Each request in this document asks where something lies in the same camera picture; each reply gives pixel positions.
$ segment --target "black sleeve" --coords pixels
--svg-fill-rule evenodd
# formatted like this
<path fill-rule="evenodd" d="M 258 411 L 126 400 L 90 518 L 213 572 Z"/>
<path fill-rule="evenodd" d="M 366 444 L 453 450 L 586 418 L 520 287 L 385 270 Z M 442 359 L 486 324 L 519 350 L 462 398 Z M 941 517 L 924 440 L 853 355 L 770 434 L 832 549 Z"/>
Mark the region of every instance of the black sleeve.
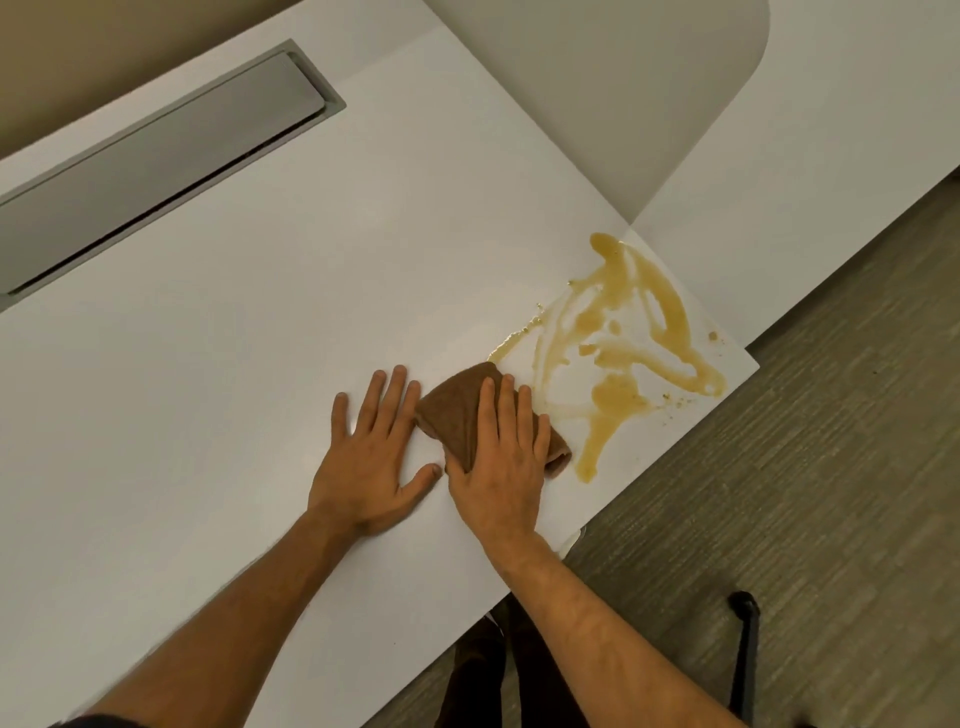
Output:
<path fill-rule="evenodd" d="M 81 716 L 51 728 L 143 728 L 139 723 L 116 716 Z"/>

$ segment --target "person's right arm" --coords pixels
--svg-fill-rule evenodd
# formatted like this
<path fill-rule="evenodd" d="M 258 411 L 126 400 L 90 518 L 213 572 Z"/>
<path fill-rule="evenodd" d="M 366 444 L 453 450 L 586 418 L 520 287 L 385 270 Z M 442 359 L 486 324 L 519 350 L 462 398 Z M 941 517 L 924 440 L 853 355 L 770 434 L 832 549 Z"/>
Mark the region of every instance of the person's right arm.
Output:
<path fill-rule="evenodd" d="M 589 724 L 742 728 L 564 566 L 536 533 L 550 423 L 540 416 L 535 442 L 529 387 L 520 388 L 518 400 L 514 397 L 514 381 L 505 376 L 494 408 L 493 383 L 484 382 L 476 462 L 464 473 L 447 454 L 450 493 L 540 630 Z"/>

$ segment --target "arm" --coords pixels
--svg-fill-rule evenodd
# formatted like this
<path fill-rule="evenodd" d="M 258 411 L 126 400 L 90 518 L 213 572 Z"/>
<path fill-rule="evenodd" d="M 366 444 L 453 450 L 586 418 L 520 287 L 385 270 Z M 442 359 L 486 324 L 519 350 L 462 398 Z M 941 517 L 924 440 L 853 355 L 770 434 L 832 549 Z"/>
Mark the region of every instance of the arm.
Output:
<path fill-rule="evenodd" d="M 510 377 L 504 377 L 500 393 L 494 409 L 492 382 L 484 382 L 473 471 L 464 473 L 447 454 L 450 493 L 540 630 L 589 724 L 742 728 L 588 589 L 535 532 L 549 418 L 540 416 L 534 442 L 530 388 L 520 388 L 516 409 Z"/>
<path fill-rule="evenodd" d="M 406 370 L 394 369 L 381 402 L 386 375 L 373 375 L 352 435 L 347 395 L 337 395 L 330 450 L 306 512 L 86 715 L 149 728 L 244 724 L 290 630 L 353 543 L 406 518 L 440 476 L 428 465 L 398 485 L 420 398 L 415 381 L 403 397 L 405 380 Z"/>

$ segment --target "towel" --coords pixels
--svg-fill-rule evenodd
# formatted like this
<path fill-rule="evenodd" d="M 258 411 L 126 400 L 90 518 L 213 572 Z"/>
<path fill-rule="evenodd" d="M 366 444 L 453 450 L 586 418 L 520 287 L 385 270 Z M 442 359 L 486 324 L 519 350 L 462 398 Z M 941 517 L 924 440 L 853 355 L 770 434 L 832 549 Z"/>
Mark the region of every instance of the towel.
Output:
<path fill-rule="evenodd" d="M 417 404 L 416 419 L 427 435 L 440 440 L 452 452 L 464 471 L 473 469 L 477 454 L 477 411 L 480 409 L 480 387 L 490 377 L 495 387 L 494 401 L 500 402 L 500 381 L 503 375 L 492 362 L 485 361 L 464 369 L 435 387 Z M 538 420 L 534 414 L 534 437 Z M 556 477 L 570 462 L 570 447 L 557 430 L 550 428 L 550 450 L 546 456 L 547 477 Z"/>

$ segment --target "forearm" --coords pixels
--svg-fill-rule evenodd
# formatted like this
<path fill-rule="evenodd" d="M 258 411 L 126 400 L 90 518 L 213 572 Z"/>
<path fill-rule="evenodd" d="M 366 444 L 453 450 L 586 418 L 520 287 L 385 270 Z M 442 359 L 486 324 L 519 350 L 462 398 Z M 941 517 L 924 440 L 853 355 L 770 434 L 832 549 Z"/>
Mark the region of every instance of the forearm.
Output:
<path fill-rule="evenodd" d="M 149 728 L 239 728 L 284 640 L 352 543 L 308 512 L 88 711 Z"/>
<path fill-rule="evenodd" d="M 742 728 L 564 566 L 540 536 L 490 556 L 593 728 Z"/>

